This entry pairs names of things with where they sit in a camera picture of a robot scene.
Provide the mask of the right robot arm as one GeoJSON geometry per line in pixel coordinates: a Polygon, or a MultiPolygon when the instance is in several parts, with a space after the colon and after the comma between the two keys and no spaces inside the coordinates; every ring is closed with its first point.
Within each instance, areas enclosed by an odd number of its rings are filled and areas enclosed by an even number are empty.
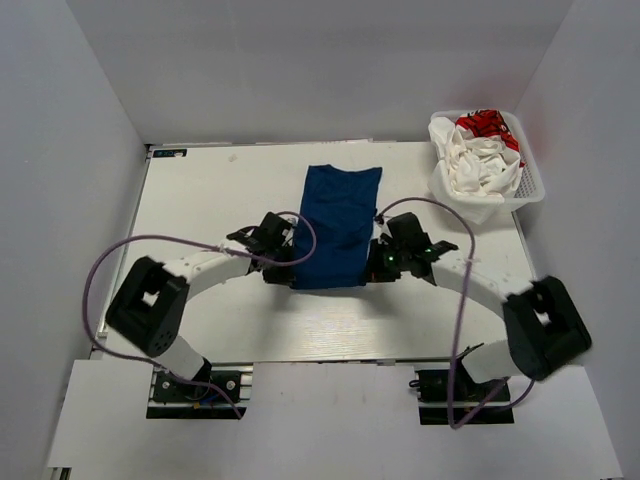
{"type": "Polygon", "coordinates": [[[297,232],[297,226],[277,214],[267,213],[251,236],[259,243],[260,252],[275,262],[263,270],[268,284],[333,292],[393,283],[410,273],[459,293],[461,306],[472,300],[493,311],[504,321],[506,340],[451,356],[452,388],[466,399],[477,397],[490,381],[516,375],[541,382],[591,348],[591,336],[559,279],[547,276],[525,281],[480,271],[470,258],[459,255],[457,245],[432,242],[413,213],[393,217],[385,224],[387,232],[370,241],[367,261],[353,282],[319,275],[320,268],[331,263],[318,255],[321,242],[315,230],[309,232],[308,255],[301,259],[294,259],[295,242],[287,237],[297,232]]]}

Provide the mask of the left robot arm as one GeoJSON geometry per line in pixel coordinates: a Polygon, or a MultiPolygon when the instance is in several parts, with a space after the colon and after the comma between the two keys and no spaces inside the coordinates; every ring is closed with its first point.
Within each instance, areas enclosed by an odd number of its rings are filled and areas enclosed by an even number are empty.
{"type": "Polygon", "coordinates": [[[254,272],[290,279],[292,234],[297,223],[269,212],[260,225],[245,227],[216,245],[189,241],[198,252],[170,261],[137,259],[107,308],[106,324],[143,354],[143,359],[177,377],[188,398],[211,387],[211,363],[180,335],[189,300],[206,290],[254,272]]]}

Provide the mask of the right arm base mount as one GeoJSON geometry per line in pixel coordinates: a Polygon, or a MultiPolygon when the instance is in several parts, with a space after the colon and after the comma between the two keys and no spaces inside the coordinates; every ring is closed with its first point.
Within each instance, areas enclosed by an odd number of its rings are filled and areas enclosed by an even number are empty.
{"type": "MultiPolygon", "coordinates": [[[[418,370],[409,382],[409,389],[417,395],[420,424],[423,426],[447,426],[447,369],[418,370]]],[[[500,391],[469,422],[469,425],[507,425],[514,423],[514,415],[506,406],[511,402],[508,386],[501,380],[477,384],[459,367],[454,383],[453,417],[459,422],[491,391],[500,391]]]]}

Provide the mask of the blue t shirt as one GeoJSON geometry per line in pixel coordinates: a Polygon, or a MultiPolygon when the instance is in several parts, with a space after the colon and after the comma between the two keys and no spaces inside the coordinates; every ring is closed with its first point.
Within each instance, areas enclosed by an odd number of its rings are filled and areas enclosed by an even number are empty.
{"type": "Polygon", "coordinates": [[[377,194],[383,169],[343,171],[331,165],[307,170],[294,232],[294,255],[313,255],[292,268],[294,290],[352,288],[363,284],[369,242],[373,234],[377,194]]]}

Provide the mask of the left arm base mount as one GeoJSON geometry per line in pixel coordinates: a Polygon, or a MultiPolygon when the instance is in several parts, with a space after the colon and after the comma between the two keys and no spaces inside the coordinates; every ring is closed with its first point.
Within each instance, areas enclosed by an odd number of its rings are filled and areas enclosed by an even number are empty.
{"type": "Polygon", "coordinates": [[[240,415],[215,389],[180,384],[162,370],[151,377],[147,419],[238,420],[249,405],[252,365],[214,365],[208,382],[231,399],[240,415]]]}

